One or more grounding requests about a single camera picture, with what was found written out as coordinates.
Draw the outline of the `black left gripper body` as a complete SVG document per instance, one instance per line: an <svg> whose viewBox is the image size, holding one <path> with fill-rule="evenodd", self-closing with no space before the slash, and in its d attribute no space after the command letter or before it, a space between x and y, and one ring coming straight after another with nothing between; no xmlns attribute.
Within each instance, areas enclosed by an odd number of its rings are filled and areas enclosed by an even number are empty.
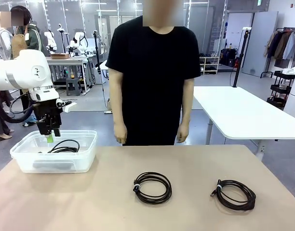
<svg viewBox="0 0 295 231"><path fill-rule="evenodd" d="M33 104L33 111L41 135L48 135L55 128L60 129L62 108L58 108L56 99Z"/></svg>

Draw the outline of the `person's right hand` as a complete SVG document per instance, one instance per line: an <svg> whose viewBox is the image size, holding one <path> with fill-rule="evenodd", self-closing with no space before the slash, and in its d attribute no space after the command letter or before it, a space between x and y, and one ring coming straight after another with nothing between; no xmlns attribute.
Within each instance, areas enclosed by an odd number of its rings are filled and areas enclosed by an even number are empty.
<svg viewBox="0 0 295 231"><path fill-rule="evenodd" d="M127 139L127 128L123 123L114 124L114 135L118 143L124 145Z"/></svg>

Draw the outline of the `person's left hand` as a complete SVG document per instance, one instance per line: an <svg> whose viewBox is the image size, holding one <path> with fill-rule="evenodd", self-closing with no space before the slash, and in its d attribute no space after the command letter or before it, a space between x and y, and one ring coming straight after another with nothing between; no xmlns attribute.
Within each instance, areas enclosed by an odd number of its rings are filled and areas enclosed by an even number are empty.
<svg viewBox="0 0 295 231"><path fill-rule="evenodd" d="M189 135L189 123L182 122L179 125L176 141L177 143L183 143Z"/></svg>

